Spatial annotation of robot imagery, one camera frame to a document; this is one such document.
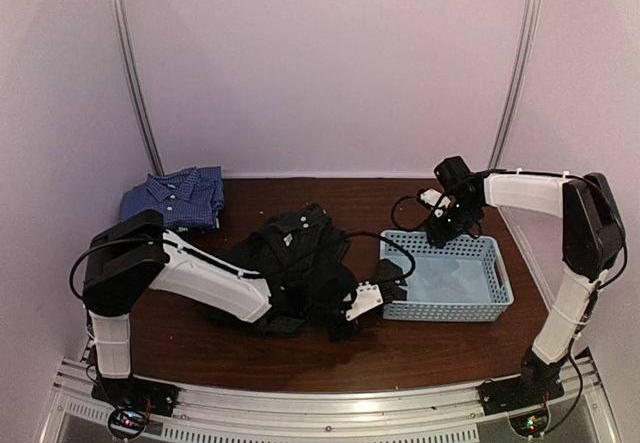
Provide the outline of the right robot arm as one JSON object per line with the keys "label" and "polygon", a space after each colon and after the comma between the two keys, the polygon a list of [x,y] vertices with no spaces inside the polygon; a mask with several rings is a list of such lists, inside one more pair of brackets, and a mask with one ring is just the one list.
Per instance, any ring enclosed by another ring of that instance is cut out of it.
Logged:
{"label": "right robot arm", "polygon": [[460,156],[435,169],[438,189],[422,190],[428,208],[424,230],[437,248],[467,233],[484,208],[514,208],[562,222],[563,273],[547,319],[526,350],[512,386],[519,403],[541,401],[569,359],[575,338],[588,323],[598,293],[612,283],[608,273],[627,255],[626,231],[604,174],[577,176],[525,170],[471,171]]}

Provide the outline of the black pinstriped long sleeve shirt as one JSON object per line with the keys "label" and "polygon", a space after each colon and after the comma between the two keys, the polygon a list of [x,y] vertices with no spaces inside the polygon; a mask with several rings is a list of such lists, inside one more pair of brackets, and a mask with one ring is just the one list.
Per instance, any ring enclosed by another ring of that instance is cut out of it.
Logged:
{"label": "black pinstriped long sleeve shirt", "polygon": [[264,276],[271,290],[271,308],[254,323],[220,309],[197,306],[207,320],[247,333],[297,338],[307,326],[323,328],[331,341],[359,331],[346,319],[358,286],[342,263],[350,248],[346,232],[336,227],[319,204],[274,215],[258,230],[216,257]]}

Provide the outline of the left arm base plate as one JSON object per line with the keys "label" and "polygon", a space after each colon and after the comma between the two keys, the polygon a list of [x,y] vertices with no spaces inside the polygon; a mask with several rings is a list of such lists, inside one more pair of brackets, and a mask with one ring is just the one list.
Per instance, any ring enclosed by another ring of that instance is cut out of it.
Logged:
{"label": "left arm base plate", "polygon": [[138,378],[97,380],[91,397],[108,403],[112,410],[107,429],[119,440],[141,436],[152,416],[171,417],[179,390],[175,385]]}

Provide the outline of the blue checked shirt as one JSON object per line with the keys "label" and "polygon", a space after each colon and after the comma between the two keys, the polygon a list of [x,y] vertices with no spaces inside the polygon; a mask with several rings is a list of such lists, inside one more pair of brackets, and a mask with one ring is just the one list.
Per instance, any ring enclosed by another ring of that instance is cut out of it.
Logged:
{"label": "blue checked shirt", "polygon": [[218,217],[224,206],[221,168],[189,167],[166,176],[149,174],[144,183],[122,196],[120,220],[154,210],[162,215],[164,226],[173,230],[179,221]]}

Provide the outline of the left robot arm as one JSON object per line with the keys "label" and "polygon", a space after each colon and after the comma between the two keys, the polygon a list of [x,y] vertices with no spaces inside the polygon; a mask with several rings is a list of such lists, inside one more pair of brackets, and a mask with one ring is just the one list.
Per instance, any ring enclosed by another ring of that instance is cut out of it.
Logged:
{"label": "left robot arm", "polygon": [[96,351],[97,383],[123,407],[137,405],[144,387],[133,377],[130,314],[148,290],[198,303],[212,319],[258,335],[294,338],[312,323],[330,340],[350,338],[358,319],[405,296],[416,270],[383,259],[357,280],[343,262],[355,233],[336,227],[318,204],[268,218],[234,247],[208,253],[166,228],[146,210],[95,236],[75,261],[86,267],[81,300]]}

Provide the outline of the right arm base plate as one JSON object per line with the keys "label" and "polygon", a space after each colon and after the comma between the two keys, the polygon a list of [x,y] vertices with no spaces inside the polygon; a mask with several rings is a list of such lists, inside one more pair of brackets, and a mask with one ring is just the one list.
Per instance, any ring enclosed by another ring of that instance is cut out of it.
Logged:
{"label": "right arm base plate", "polygon": [[531,389],[519,377],[488,379],[477,387],[477,391],[486,416],[507,416],[514,433],[527,439],[545,434],[551,426],[549,403],[565,394],[559,381],[542,389]]}

